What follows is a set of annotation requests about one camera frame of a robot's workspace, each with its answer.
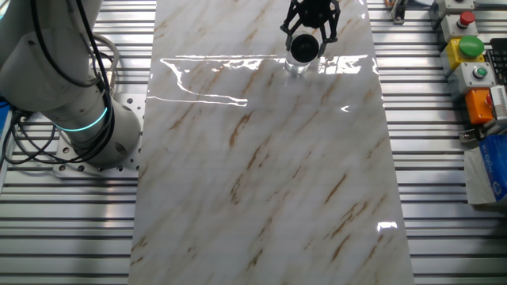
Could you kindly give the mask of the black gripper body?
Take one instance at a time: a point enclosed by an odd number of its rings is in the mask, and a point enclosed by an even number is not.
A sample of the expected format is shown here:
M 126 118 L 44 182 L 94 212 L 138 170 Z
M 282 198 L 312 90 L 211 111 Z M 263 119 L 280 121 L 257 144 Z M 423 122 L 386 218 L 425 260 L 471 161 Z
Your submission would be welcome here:
M 302 0 L 296 4 L 297 13 L 305 27 L 321 28 L 326 22 L 335 22 L 335 5 L 331 0 Z

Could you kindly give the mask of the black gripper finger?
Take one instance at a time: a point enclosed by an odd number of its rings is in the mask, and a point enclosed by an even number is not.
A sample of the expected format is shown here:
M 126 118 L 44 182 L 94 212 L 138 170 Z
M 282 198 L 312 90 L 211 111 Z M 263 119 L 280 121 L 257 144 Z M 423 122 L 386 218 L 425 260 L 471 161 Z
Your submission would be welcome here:
M 322 43 L 319 56 L 322 56 L 328 44 L 337 42 L 337 25 L 341 9 L 338 0 L 321 0 L 318 2 L 318 28 L 321 32 Z
M 282 25 L 280 26 L 280 29 L 286 34 L 285 47 L 286 47 L 287 51 L 290 50 L 290 46 L 292 44 L 293 34 L 294 34 L 295 30 L 298 28 L 298 23 L 295 24 L 294 28 L 292 28 L 290 26 L 292 20 L 295 18 L 295 16 L 298 13 L 298 11 L 297 11 L 298 8 L 299 8 L 298 1 L 297 0 L 291 0 L 290 1 L 290 5 L 288 7 L 287 16 L 284 19 Z

